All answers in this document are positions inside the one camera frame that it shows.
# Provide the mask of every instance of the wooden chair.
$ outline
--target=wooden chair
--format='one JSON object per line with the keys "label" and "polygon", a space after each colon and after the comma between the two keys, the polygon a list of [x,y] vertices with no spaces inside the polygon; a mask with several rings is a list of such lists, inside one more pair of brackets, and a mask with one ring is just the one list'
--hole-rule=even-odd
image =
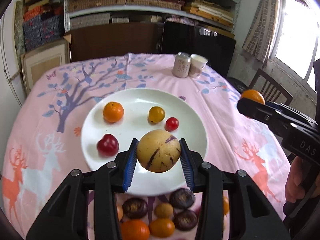
{"label": "wooden chair", "polygon": [[278,97],[282,94],[287,99],[284,104],[288,106],[291,103],[292,95],[290,95],[290,93],[282,85],[280,85],[262,69],[258,69],[248,89],[252,89],[254,87],[260,76],[266,79],[266,82],[264,83],[260,91],[265,100],[275,102],[278,99]]}

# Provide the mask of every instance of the table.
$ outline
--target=table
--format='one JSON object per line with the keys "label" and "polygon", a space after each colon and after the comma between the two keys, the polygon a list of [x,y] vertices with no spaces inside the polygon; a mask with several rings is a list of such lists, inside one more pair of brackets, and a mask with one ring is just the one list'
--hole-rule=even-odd
{"label": "table", "polygon": [[[5,213],[23,237],[66,175],[75,168],[89,171],[80,134],[90,109],[107,95],[135,87],[164,90],[186,101],[207,130],[206,161],[223,171],[247,171],[284,218],[290,165],[275,136],[266,125],[239,114],[239,93],[214,70],[206,66],[199,79],[180,79],[171,73],[173,63],[174,55],[129,53],[60,66],[35,84],[12,128],[2,178]],[[89,198],[88,234],[93,239],[93,192]],[[126,198],[118,197],[120,203]],[[167,196],[146,200],[148,222],[155,219],[152,207]],[[193,209],[200,201],[197,195]],[[191,240],[195,231],[176,230],[171,239]]]}

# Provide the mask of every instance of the window frame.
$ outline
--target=window frame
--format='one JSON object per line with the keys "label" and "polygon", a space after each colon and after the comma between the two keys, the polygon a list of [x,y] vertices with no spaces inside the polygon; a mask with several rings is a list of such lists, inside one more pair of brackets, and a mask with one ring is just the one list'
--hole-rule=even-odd
{"label": "window frame", "polygon": [[[309,84],[307,82],[308,82],[310,73],[312,71],[313,62],[316,58],[316,51],[317,51],[317,47],[318,47],[319,31],[320,31],[319,22],[317,23],[319,31],[318,31],[318,35],[316,37],[311,62],[309,64],[307,74],[306,74],[305,78],[303,79],[293,69],[291,69],[287,64],[285,64],[284,62],[282,62],[280,59],[278,59],[276,57],[276,52],[278,49],[278,45],[279,45],[279,41],[280,41],[281,33],[282,33],[282,28],[283,28],[283,23],[284,23],[285,1],[286,0],[279,0],[279,10],[278,10],[278,16],[277,16],[278,17],[278,24],[276,26],[274,43],[273,43],[273,46],[272,46],[272,49],[270,52],[269,59],[272,60],[276,65],[278,65],[291,78],[293,78],[295,80],[295,82],[297,82],[297,84],[300,85],[300,87],[303,90],[305,90],[307,92],[307,94],[309,94],[310,97],[316,102],[317,93],[309,86]],[[309,8],[309,6],[306,4],[306,2],[304,0],[296,0],[296,1],[299,3],[302,3],[303,5],[305,5]]]}

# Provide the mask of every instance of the picture frame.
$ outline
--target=picture frame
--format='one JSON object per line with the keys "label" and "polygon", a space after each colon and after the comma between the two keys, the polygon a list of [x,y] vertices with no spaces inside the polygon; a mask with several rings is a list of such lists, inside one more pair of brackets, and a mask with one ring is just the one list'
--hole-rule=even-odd
{"label": "picture frame", "polygon": [[22,76],[26,95],[33,85],[48,70],[71,63],[71,42],[69,37],[45,44],[21,56]]}

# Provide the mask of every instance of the human hand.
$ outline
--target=human hand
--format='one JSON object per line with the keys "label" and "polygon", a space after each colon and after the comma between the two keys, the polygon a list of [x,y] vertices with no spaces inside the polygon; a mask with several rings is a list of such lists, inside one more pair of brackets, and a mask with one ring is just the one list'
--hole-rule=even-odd
{"label": "human hand", "polygon": [[[287,182],[285,184],[285,198],[291,203],[295,203],[297,199],[303,199],[305,195],[304,188],[300,185],[302,182],[302,159],[295,157],[291,164],[290,172]],[[313,192],[311,198],[320,195],[320,173],[316,178],[316,190]]]}

